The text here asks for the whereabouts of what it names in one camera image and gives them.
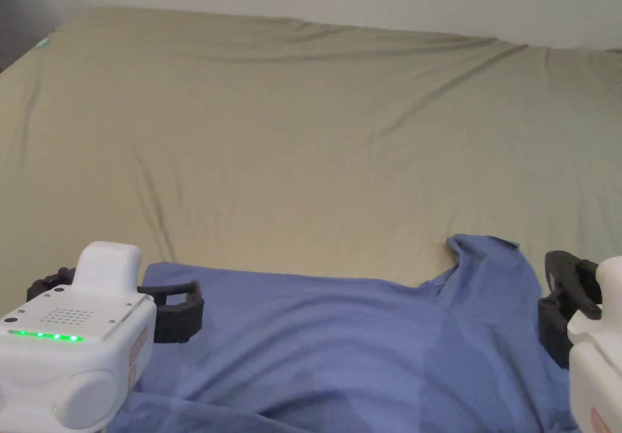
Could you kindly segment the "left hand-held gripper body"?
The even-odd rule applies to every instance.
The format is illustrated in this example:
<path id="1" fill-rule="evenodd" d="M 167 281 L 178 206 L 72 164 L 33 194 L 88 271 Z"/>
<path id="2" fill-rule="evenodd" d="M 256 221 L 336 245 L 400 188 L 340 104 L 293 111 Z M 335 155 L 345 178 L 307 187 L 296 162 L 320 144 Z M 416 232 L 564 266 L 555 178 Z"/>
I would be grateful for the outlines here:
<path id="1" fill-rule="evenodd" d="M 1 319 L 1 431 L 99 432 L 152 353 L 157 307 L 139 293 L 142 253 L 94 242 L 71 284 Z"/>

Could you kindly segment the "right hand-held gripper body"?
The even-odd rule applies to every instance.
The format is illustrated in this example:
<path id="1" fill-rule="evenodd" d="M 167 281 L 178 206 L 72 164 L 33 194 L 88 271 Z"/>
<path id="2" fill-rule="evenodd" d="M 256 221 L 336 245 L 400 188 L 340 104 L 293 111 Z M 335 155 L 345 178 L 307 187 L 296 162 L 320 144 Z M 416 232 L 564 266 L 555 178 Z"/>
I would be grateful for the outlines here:
<path id="1" fill-rule="evenodd" d="M 570 407 L 581 432 L 621 432 L 621 257 L 595 272 L 599 319 L 576 312 L 568 324 Z"/>

